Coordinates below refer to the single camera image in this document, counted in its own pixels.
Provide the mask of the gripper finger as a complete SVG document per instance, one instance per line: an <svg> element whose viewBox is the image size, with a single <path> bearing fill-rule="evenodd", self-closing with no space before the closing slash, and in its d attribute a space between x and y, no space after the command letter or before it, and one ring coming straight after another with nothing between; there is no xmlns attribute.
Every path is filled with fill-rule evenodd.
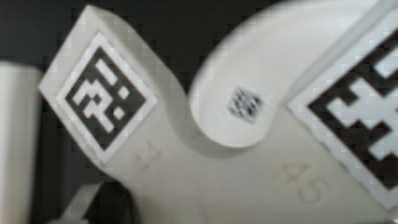
<svg viewBox="0 0 398 224"><path fill-rule="evenodd" d="M79 187L55 224L138 224L133 198L120 183Z"/></svg>

